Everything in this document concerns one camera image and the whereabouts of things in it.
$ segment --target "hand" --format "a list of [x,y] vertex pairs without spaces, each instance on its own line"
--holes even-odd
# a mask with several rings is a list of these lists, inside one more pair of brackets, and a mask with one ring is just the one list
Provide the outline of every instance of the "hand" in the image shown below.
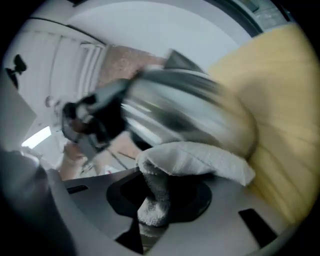
[[84,157],[84,154],[81,153],[79,146],[73,142],[68,142],[64,146],[64,153],[72,161],[77,161]]

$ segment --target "white towel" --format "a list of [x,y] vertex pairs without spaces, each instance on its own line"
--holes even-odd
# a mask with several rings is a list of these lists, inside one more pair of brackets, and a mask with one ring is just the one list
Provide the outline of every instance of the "white towel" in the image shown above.
[[255,172],[243,158],[221,148],[195,142],[171,142],[152,147],[138,155],[136,164],[154,194],[142,203],[138,220],[151,227],[168,224],[168,176],[213,173],[243,186],[255,177]]

